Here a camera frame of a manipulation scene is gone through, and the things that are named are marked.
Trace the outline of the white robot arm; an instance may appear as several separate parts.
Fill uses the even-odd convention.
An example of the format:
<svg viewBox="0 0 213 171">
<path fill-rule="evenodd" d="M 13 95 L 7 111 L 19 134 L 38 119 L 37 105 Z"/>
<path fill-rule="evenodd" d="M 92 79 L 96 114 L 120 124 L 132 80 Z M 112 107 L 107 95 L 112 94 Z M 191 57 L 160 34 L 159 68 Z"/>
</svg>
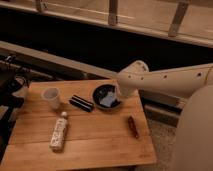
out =
<svg viewBox="0 0 213 171">
<path fill-rule="evenodd" d="M 137 60 L 116 80 L 120 99 L 140 89 L 182 110 L 169 171 L 213 171 L 213 63 L 151 71 Z"/>
</svg>

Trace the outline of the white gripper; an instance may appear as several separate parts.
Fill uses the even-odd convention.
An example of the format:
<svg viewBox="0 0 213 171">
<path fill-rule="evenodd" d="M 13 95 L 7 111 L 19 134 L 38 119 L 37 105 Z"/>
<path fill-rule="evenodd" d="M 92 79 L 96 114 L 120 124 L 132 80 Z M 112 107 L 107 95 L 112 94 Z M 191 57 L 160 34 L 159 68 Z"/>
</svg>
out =
<svg viewBox="0 0 213 171">
<path fill-rule="evenodd" d="M 131 87 L 127 87 L 123 85 L 116 86 L 116 96 L 118 99 L 129 98 L 134 91 L 135 89 Z"/>
</svg>

